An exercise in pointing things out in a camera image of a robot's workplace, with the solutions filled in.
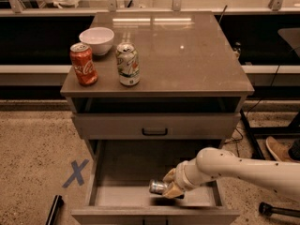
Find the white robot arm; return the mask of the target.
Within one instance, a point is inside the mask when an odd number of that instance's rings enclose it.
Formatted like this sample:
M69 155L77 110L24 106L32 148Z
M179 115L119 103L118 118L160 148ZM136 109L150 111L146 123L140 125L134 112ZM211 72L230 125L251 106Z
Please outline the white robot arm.
M202 149L190 161L183 161L163 178L162 196L176 198L219 178L232 177L300 201L300 164L236 157L212 147Z

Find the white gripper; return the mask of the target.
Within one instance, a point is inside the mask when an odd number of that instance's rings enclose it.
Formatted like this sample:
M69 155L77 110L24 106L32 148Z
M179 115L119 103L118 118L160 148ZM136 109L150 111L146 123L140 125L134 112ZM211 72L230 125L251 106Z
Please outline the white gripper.
M181 197L184 195L184 191L197 188L200 185L200 173L196 160L181 162L176 168L170 169L162 181L170 183L162 193L162 196L167 199Z

